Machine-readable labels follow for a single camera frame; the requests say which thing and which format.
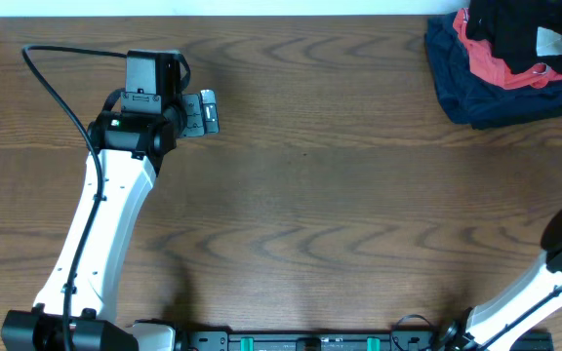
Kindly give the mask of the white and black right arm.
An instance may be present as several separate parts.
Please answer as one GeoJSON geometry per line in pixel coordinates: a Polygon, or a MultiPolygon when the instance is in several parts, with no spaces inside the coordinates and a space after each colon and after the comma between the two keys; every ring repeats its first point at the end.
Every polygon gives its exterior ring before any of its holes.
{"type": "Polygon", "coordinates": [[[562,210],[542,233],[541,253],[504,291],[477,305],[441,337],[446,350],[508,350],[562,308],[562,210]]]}

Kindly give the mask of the black t-shirt with logo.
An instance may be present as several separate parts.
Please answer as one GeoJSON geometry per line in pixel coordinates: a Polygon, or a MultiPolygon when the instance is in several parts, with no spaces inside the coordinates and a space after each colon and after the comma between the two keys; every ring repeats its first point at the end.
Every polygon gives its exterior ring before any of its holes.
{"type": "Polygon", "coordinates": [[[467,38],[487,40],[492,56],[503,59],[510,71],[520,74],[544,63],[562,75],[562,54],[537,53],[538,30],[562,35],[562,0],[471,0],[467,38]]]}

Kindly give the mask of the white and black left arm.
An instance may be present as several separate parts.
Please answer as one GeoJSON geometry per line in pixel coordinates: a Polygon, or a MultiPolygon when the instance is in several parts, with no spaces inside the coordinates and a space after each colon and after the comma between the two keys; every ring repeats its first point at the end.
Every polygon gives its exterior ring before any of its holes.
{"type": "Polygon", "coordinates": [[[6,349],[186,349],[186,334],[168,322],[117,327],[117,298],[136,220],[163,157],[181,137],[219,132],[217,99],[211,90],[181,95],[161,114],[140,100],[116,91],[90,124],[93,151],[60,257],[31,310],[7,313],[6,349]]]}

